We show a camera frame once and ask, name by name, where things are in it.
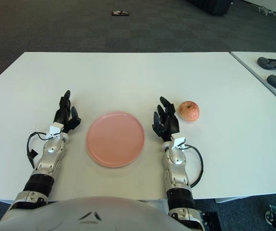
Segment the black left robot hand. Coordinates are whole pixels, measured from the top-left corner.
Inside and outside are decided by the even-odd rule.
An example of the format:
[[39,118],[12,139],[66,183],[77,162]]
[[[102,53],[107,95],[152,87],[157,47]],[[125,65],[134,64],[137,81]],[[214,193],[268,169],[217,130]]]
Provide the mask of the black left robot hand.
[[75,106],[71,106],[70,90],[67,90],[61,97],[59,109],[56,111],[53,121],[63,125],[62,132],[64,133],[74,130],[81,123]]

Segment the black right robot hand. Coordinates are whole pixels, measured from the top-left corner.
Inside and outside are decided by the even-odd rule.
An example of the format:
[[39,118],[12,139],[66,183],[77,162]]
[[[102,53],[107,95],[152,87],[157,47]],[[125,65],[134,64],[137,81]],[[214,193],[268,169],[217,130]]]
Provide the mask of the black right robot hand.
[[163,139],[164,142],[172,140],[172,134],[179,133],[179,121],[175,115],[174,104],[166,98],[159,98],[161,105],[157,106],[157,111],[153,114],[153,131]]

